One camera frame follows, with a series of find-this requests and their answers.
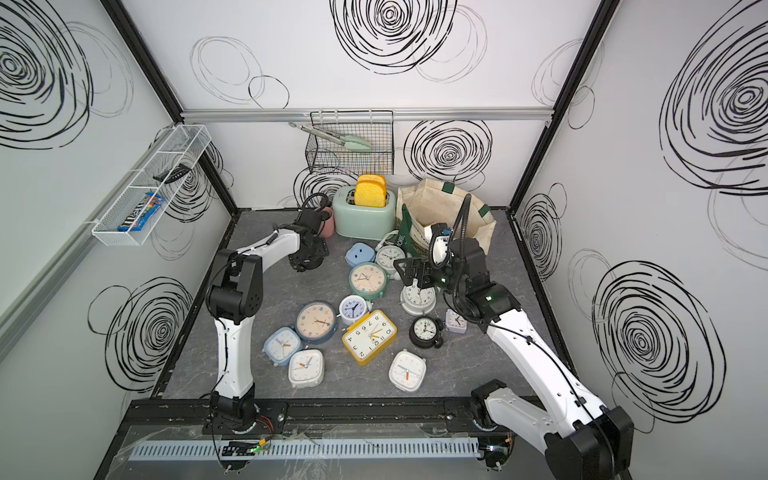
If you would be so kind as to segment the cream canvas tote bag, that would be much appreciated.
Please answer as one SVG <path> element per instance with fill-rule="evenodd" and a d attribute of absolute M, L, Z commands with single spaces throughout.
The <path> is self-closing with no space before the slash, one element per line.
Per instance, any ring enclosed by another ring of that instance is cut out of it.
<path fill-rule="evenodd" d="M 496 226 L 490 206 L 453 183 L 434 179 L 397 190 L 396 220 L 400 227 L 410 226 L 407 240 L 413 252 L 426 251 L 429 244 L 424 236 L 426 227 L 433 223 L 454 223 L 466 195 L 470 196 L 466 236 L 474 238 L 483 251 L 489 253 Z"/>

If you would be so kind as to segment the blue round beige clock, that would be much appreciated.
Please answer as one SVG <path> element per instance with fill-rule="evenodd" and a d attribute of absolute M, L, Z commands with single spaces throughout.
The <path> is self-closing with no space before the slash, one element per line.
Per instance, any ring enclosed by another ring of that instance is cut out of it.
<path fill-rule="evenodd" d="M 295 329 L 308 344 L 328 341 L 337 329 L 337 317 L 333 306 L 324 301 L 304 305 L 296 317 Z"/>

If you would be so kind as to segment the light blue square clock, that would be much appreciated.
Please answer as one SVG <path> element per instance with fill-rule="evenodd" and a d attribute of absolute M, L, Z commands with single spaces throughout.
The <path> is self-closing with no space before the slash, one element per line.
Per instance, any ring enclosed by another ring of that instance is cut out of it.
<path fill-rule="evenodd" d="M 302 339 L 292 327 L 281 327 L 267 338 L 262 351 L 273 366 L 279 367 L 287 365 L 302 347 Z"/>

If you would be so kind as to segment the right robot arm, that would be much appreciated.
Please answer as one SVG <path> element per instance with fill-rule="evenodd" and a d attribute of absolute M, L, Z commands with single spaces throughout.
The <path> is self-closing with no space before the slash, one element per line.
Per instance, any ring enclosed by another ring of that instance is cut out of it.
<path fill-rule="evenodd" d="M 452 239 L 433 254 L 395 261 L 405 285 L 438 287 L 451 307 L 510 358 L 536 393 L 533 404 L 500 382 L 473 393 L 478 424 L 502 426 L 536 448 L 556 479 L 616 479 L 631 465 L 634 423 L 608 407 L 549 348 L 519 301 L 492 280 L 473 238 Z"/>

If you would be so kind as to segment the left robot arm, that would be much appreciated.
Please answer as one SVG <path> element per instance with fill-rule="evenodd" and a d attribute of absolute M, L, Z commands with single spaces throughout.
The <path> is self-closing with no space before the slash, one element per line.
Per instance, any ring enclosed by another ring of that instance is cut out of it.
<path fill-rule="evenodd" d="M 243 430 L 257 422 L 251 372 L 251 335 L 264 300 L 264 273 L 286 258 L 297 272 L 318 268 L 328 256 L 322 227 L 325 207 L 303 207 L 295 220 L 276 226 L 261 240 L 214 257 L 205 304 L 217 332 L 217 379 L 210 393 L 214 416 Z"/>

